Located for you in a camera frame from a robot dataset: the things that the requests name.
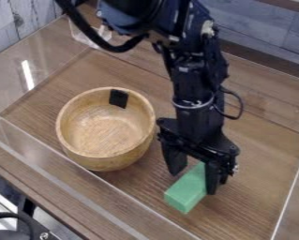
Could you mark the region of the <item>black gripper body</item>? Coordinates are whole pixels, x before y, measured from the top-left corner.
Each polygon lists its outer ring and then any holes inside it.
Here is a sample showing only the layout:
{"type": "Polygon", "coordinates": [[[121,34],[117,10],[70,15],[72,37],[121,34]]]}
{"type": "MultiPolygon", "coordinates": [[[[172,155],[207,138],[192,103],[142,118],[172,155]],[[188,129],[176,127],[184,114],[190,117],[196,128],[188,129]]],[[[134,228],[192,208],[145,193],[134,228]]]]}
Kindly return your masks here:
{"type": "Polygon", "coordinates": [[[240,150],[223,132],[224,118],[217,109],[208,105],[194,108],[176,106],[174,110],[174,118],[156,120],[160,143],[165,141],[181,145],[186,157],[193,157],[205,164],[220,160],[228,175],[233,175],[235,158],[240,150]]]}

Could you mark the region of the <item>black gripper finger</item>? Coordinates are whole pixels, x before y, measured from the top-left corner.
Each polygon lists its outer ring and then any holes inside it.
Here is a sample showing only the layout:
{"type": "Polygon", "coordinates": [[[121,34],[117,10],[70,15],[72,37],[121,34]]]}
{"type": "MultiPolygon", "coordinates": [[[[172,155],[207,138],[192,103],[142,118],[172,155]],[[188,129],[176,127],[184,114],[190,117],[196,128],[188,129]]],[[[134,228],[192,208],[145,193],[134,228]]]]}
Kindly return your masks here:
{"type": "Polygon", "coordinates": [[[228,180],[227,167],[220,160],[212,160],[205,165],[207,193],[213,195],[220,185],[228,180]]]}
{"type": "Polygon", "coordinates": [[[182,146],[174,142],[161,141],[161,152],[169,174],[174,176],[188,166],[188,158],[182,146]]]}

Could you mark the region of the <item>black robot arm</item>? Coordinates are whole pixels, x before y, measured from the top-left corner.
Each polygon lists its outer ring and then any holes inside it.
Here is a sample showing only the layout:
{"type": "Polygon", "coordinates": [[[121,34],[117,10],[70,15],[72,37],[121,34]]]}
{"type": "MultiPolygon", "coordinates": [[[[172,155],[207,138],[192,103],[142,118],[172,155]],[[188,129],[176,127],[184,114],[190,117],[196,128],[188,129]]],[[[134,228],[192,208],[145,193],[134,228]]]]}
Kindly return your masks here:
{"type": "Polygon", "coordinates": [[[198,0],[97,0],[94,14],[102,25],[128,40],[112,45],[93,30],[70,0],[54,0],[77,29],[105,51],[124,53],[141,41],[161,54],[172,83],[170,103],[176,116],[160,117],[157,138],[168,171],[184,170],[188,158],[205,164],[208,195],[235,174],[239,148],[223,132],[225,113],[223,86],[229,64],[221,54],[219,28],[198,0]]]}

